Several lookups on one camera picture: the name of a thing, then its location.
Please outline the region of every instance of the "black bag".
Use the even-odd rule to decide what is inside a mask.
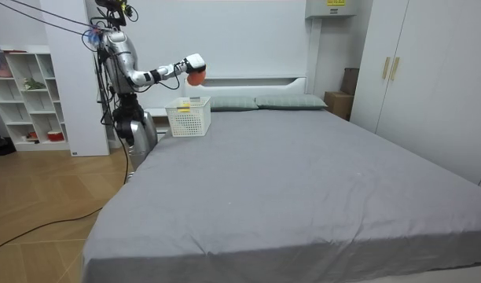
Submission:
[[[16,150],[12,140],[10,138],[0,137],[0,156],[5,156],[14,152],[16,152]]]

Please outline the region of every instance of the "plastic basket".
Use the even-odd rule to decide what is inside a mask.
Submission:
[[[173,137],[204,136],[211,125],[210,97],[180,97],[165,107]]]

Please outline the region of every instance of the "yellow label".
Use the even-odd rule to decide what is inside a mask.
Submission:
[[[326,0],[328,6],[345,6],[345,0]]]
[[[180,105],[181,107],[188,107],[188,109],[178,109],[178,112],[190,112],[190,103],[189,102],[183,102]]]

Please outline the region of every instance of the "gray pillow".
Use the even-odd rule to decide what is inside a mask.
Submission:
[[[309,94],[262,95],[255,102],[260,109],[319,110],[326,107],[323,100]]]
[[[253,97],[211,97],[211,111],[249,111],[258,110]]]

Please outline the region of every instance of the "floor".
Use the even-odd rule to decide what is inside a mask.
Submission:
[[[0,156],[0,244],[97,210],[119,190],[124,173],[122,150],[99,157],[69,151]],[[0,283],[78,283],[82,247],[96,218],[43,227],[0,248]]]

